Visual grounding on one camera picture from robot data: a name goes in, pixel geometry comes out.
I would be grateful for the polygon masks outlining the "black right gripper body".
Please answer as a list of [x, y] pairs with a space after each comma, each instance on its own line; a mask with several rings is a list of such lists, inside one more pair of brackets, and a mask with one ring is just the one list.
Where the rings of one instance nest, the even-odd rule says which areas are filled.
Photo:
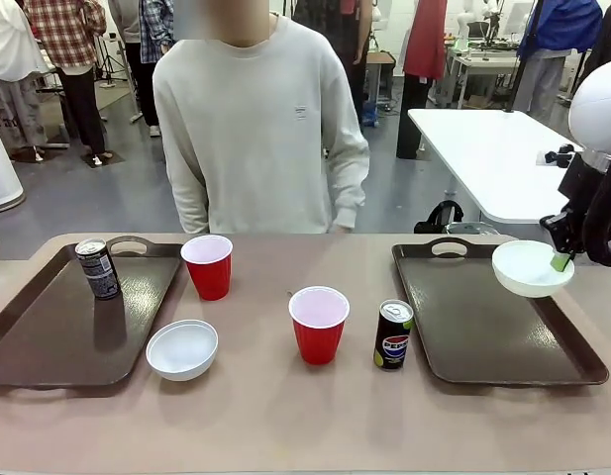
[[577, 233], [607, 172], [607, 159], [596, 156], [595, 163], [585, 161], [576, 152], [563, 176], [559, 191], [567, 199], [560, 211], [556, 227], [562, 233]]

